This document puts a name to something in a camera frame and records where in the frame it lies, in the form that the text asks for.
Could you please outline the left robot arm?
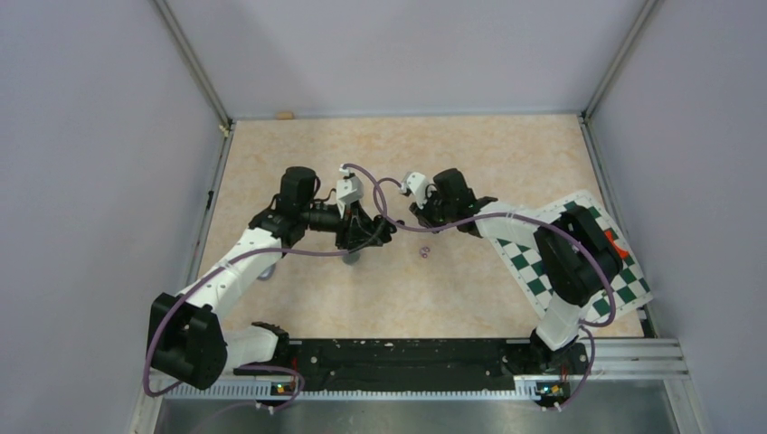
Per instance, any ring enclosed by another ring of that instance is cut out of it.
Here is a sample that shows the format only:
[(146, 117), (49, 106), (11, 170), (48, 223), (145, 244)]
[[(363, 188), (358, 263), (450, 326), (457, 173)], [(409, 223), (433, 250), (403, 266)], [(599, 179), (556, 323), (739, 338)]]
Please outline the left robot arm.
[(382, 247), (396, 228), (383, 216), (370, 217), (360, 204), (358, 177), (344, 172), (336, 202), (317, 198), (321, 181), (305, 166), (291, 166), (280, 179), (270, 205), (257, 213), (232, 248), (192, 285), (176, 294), (160, 294), (152, 303), (143, 370), (143, 387), (157, 370), (198, 390), (211, 387), (240, 351), (231, 349), (221, 322), (264, 274), (296, 249), (307, 232), (332, 233), (329, 257), (353, 257), (360, 250)]

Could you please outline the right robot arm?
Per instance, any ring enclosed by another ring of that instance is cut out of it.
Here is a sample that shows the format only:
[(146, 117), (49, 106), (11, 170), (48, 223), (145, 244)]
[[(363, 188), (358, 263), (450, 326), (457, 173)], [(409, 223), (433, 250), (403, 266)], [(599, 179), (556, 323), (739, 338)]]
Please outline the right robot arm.
[(581, 205), (543, 212), (514, 207), (494, 197), (478, 197), (456, 168), (431, 180), (410, 172), (402, 181), (401, 192), (413, 197), (410, 211), (429, 231), (455, 228), (538, 253), (554, 294), (530, 335), (530, 359), (543, 373), (553, 373), (563, 365), (585, 324), (589, 302), (623, 269), (622, 256), (591, 212)]

